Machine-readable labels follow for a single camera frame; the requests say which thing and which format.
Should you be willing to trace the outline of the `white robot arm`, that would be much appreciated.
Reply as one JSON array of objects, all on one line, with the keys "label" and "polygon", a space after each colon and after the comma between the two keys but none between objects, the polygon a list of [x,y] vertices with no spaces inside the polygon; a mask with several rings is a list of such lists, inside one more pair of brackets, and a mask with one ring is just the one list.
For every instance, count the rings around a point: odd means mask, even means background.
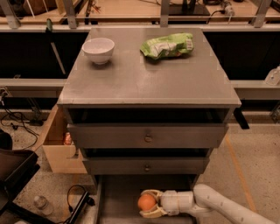
[{"label": "white robot arm", "polygon": [[137,206],[139,213],[148,219],[179,214],[190,214],[199,218],[216,211],[232,224],[276,224],[204,184],[197,184],[192,191],[186,192],[144,190],[140,194]]}]

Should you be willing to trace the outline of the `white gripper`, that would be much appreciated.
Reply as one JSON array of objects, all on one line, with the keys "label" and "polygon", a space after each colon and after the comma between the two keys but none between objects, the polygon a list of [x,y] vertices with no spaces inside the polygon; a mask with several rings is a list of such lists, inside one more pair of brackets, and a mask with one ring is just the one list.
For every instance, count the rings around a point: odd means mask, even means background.
[{"label": "white gripper", "polygon": [[155,205],[147,211],[140,211],[142,217],[155,219],[165,215],[188,214],[195,206],[193,192],[176,192],[148,189],[141,192],[141,196],[149,194],[155,201],[160,201],[160,206]]}]

